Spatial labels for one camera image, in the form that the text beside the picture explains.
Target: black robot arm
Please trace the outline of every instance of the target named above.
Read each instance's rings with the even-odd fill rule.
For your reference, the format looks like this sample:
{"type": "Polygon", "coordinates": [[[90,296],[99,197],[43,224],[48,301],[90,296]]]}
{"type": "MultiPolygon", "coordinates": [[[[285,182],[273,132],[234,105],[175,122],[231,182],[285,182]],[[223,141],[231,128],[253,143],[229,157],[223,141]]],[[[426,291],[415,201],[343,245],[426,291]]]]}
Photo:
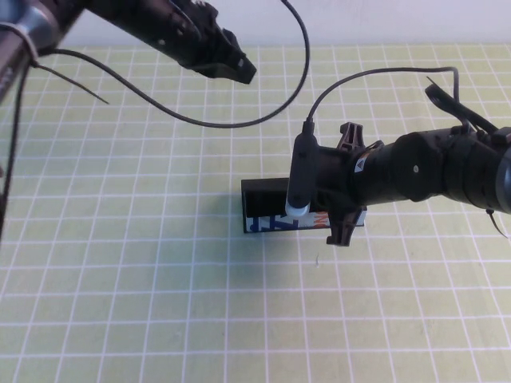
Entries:
{"type": "Polygon", "coordinates": [[[206,2],[92,0],[87,9],[203,76],[250,84],[256,74],[234,33],[218,26],[218,10],[206,2]]]}
{"type": "Polygon", "coordinates": [[[435,84],[426,94],[461,124],[366,146],[362,125],[346,123],[337,147],[328,148],[318,145],[307,119],[289,179],[242,184],[245,231],[329,227],[327,243],[349,246],[368,206],[437,195],[511,213],[511,128],[494,127],[435,84]],[[272,208],[258,214],[263,206],[272,208]]]}

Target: black cylindrical motor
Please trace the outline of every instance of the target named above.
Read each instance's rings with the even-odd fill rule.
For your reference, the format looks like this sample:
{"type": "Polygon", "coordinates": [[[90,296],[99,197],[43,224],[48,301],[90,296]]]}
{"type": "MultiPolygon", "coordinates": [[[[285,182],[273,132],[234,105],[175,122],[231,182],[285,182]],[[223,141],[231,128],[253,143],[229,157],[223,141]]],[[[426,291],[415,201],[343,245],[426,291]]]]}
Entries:
{"type": "Polygon", "coordinates": [[[511,149],[475,132],[414,132],[359,156],[349,185],[365,206],[443,195],[510,213],[511,149]]]}

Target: metal rod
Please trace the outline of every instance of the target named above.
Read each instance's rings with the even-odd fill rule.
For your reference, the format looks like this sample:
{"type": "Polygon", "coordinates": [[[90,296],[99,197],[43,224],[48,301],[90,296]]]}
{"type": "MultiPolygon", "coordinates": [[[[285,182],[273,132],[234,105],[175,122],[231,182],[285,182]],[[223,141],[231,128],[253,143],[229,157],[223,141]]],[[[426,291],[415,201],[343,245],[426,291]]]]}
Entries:
{"type": "Polygon", "coordinates": [[[30,59],[25,42],[16,33],[0,31],[0,104],[10,91],[19,71],[30,59]]]}

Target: white wall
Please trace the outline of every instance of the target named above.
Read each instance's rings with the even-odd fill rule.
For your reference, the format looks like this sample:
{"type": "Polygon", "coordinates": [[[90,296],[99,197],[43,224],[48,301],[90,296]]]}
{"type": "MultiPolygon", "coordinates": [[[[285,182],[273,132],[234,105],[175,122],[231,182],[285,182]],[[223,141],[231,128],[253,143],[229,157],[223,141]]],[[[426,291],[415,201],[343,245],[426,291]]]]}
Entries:
{"type": "MultiPolygon", "coordinates": [[[[511,0],[291,0],[311,42],[511,41],[511,0]]],[[[279,0],[211,0],[240,43],[299,44],[299,27],[279,0]]],[[[85,13],[64,44],[137,41],[85,13]]]]}

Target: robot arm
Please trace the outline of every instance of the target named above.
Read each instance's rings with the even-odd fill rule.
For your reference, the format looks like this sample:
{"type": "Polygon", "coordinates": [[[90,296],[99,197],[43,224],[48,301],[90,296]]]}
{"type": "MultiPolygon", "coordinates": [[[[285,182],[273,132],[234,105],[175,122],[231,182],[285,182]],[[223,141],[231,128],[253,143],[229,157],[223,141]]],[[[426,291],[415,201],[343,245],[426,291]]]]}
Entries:
{"type": "Polygon", "coordinates": [[[242,182],[245,232],[329,227],[327,243],[346,247],[368,206],[438,195],[511,214],[511,128],[496,128],[435,84],[426,94],[462,125],[366,147],[362,125],[346,123],[328,148],[306,120],[289,179],[242,182]]]}
{"type": "Polygon", "coordinates": [[[192,0],[2,0],[0,22],[0,103],[30,59],[55,48],[84,10],[89,10],[139,40],[208,78],[250,84],[255,66],[236,36],[216,23],[218,11],[192,0]]]}

